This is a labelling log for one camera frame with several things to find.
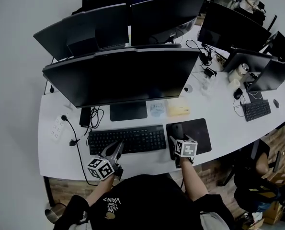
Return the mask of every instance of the power strip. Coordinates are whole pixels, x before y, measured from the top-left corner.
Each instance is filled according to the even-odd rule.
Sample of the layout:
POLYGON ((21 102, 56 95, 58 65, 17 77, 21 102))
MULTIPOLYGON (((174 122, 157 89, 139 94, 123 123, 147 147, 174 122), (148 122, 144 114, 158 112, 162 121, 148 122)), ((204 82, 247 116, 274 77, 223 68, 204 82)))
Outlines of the power strip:
POLYGON ((69 113, 65 114, 59 114, 55 120, 55 123, 53 125, 53 128, 51 130, 50 136, 54 141, 58 141, 59 137, 61 136, 61 133, 65 126, 65 121, 61 119, 62 115, 66 115, 67 118, 69 118, 69 113))

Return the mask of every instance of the black and white cube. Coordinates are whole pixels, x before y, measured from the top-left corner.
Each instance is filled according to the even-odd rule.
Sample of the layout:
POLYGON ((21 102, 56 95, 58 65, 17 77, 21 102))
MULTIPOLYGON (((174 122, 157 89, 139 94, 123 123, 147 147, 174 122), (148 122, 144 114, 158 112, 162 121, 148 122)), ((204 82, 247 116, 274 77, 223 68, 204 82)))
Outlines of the black and white cube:
POLYGON ((94 157, 90 160, 87 169, 93 177, 98 178, 101 181, 114 173, 114 169, 110 162, 98 157, 94 157))
POLYGON ((176 140, 175 153, 180 157, 193 158, 196 155, 197 147, 196 141, 176 140))

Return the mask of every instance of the metal cup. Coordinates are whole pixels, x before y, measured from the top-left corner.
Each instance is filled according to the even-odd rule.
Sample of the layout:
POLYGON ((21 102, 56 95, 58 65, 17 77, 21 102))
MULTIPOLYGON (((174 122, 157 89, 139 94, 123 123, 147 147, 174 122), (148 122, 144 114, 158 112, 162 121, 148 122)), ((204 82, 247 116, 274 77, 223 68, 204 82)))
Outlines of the metal cup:
POLYGON ((55 206, 51 207, 50 209, 45 210, 46 218, 55 224, 59 218, 61 218, 62 214, 64 213, 66 206, 62 203, 57 203, 55 206))

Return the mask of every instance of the mouse pad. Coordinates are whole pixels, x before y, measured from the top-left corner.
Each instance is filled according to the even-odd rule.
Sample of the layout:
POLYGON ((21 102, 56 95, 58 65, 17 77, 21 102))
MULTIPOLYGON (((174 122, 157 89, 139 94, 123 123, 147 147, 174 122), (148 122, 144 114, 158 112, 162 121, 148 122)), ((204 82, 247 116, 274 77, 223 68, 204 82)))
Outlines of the mouse pad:
POLYGON ((204 118, 167 124, 166 130, 170 148, 173 147, 173 143, 171 139, 169 139, 169 136, 172 136, 172 125, 174 124, 182 124, 183 133, 189 135, 192 139, 197 141, 198 149, 196 151, 196 155, 211 151, 209 133, 206 120, 204 118))

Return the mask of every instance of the black keyboard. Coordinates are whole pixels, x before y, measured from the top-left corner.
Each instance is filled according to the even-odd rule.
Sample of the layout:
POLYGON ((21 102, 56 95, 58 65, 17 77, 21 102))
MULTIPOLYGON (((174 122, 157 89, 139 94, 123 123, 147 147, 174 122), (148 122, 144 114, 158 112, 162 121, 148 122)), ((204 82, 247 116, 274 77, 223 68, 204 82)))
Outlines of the black keyboard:
POLYGON ((268 100, 244 104, 242 108, 247 122, 271 113, 268 100))
POLYGON ((166 148, 163 125, 89 132, 90 155, 101 153, 111 143, 122 140, 123 153, 166 148))

